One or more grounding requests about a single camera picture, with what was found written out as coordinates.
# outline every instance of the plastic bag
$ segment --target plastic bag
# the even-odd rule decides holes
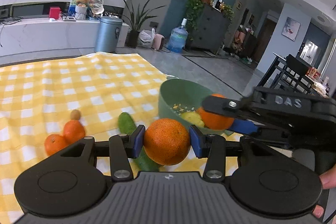
[[[153,44],[153,39],[155,36],[155,29],[153,28],[151,31],[142,30],[138,37],[138,46],[151,48]]]

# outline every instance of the finger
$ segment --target finger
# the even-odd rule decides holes
[[[336,187],[336,166],[320,175],[320,180],[322,182],[323,189]]]
[[[313,210],[313,215],[317,218],[320,218],[323,215],[323,208],[319,205],[316,205],[315,209]]]

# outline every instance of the trash can lid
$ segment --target trash can lid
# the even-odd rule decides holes
[[[101,17],[100,18],[101,22],[107,23],[107,24],[112,24],[112,25],[120,25],[123,23],[123,20],[120,18],[116,18],[116,17]]]

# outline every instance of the trash can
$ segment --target trash can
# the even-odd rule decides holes
[[[95,52],[115,52],[123,21],[115,17],[101,17]]]

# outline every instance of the gray cabinet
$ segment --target gray cabinet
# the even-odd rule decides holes
[[[194,40],[190,47],[202,48],[216,54],[231,21],[218,10],[205,5],[199,17],[197,30],[192,32]]]

